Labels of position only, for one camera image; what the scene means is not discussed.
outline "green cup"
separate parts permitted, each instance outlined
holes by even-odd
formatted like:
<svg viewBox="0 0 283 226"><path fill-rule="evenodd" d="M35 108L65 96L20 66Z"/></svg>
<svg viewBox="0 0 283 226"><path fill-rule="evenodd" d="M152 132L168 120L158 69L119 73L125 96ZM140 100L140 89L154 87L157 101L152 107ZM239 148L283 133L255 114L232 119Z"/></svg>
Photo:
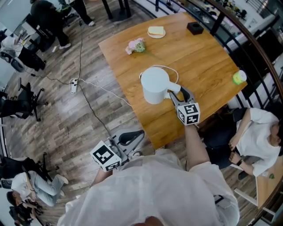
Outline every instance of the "green cup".
<svg viewBox="0 0 283 226"><path fill-rule="evenodd" d="M233 82L235 82L237 85L240 85L241 83L245 82L247 80L247 75L244 71L239 70L233 75Z"/></svg>

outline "white sneaker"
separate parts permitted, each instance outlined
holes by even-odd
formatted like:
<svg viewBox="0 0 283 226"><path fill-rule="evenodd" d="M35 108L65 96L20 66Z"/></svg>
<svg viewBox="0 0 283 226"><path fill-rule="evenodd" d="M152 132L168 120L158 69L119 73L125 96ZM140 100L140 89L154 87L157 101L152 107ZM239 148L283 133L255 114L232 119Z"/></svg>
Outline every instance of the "white sneaker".
<svg viewBox="0 0 283 226"><path fill-rule="evenodd" d="M68 44L65 45L65 46L60 46L59 49L69 48L71 45L72 45L71 43L68 43Z"/></svg>
<svg viewBox="0 0 283 226"><path fill-rule="evenodd" d="M66 177L61 176L61 175L59 175L59 174L57 174L56 176L57 176L61 181L63 181L64 184L68 184L68 183L69 183L69 181L68 181L68 179L67 179Z"/></svg>
<svg viewBox="0 0 283 226"><path fill-rule="evenodd" d="M89 24L88 24L88 26L95 26L95 22L94 21L91 21Z"/></svg>
<svg viewBox="0 0 283 226"><path fill-rule="evenodd" d="M60 196L64 197L65 196L65 192L63 192L62 190L60 190Z"/></svg>

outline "slice of bread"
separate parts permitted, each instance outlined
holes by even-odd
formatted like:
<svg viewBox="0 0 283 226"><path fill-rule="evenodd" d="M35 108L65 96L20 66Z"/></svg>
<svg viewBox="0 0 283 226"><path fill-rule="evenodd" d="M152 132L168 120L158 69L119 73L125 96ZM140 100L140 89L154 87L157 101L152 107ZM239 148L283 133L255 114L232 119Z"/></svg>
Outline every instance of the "slice of bread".
<svg viewBox="0 0 283 226"><path fill-rule="evenodd" d="M150 35L164 35L164 28L162 26L150 26L148 33Z"/></svg>

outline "pink flower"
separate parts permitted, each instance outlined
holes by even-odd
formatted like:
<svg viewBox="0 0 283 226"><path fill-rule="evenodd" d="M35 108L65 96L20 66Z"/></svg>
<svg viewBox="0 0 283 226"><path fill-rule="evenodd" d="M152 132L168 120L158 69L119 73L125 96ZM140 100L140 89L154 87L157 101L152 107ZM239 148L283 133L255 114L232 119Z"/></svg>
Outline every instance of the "pink flower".
<svg viewBox="0 0 283 226"><path fill-rule="evenodd" d="M132 50L129 46L127 46L127 48L125 50L126 50L127 54L129 54L129 55L132 54Z"/></svg>
<svg viewBox="0 0 283 226"><path fill-rule="evenodd" d="M137 41L137 42L143 42L144 39L143 39L143 38L138 38L136 41Z"/></svg>
<svg viewBox="0 0 283 226"><path fill-rule="evenodd" d="M131 49L134 49L134 48L136 48L136 41L130 41L129 42L129 47L131 48Z"/></svg>

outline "hand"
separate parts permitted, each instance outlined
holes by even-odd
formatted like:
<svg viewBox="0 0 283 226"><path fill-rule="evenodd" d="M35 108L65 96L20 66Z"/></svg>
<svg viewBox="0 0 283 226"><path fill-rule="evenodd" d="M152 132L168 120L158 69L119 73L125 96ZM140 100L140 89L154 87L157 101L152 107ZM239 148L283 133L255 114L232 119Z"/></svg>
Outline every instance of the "hand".
<svg viewBox="0 0 283 226"><path fill-rule="evenodd" d="M32 200L36 200L36 193L35 193L35 191L32 191L31 192L31 198L32 198Z"/></svg>
<svg viewBox="0 0 283 226"><path fill-rule="evenodd" d="M241 160L241 157L238 155L238 153L232 151L229 160L230 162L237 164Z"/></svg>
<svg viewBox="0 0 283 226"><path fill-rule="evenodd" d="M240 141L240 136L238 136L237 134L235 134L232 138L231 138L231 140L229 141L229 146L230 146L230 149L231 149L231 151L233 151L234 149L235 149L235 147L236 147L236 145L239 143L239 141Z"/></svg>

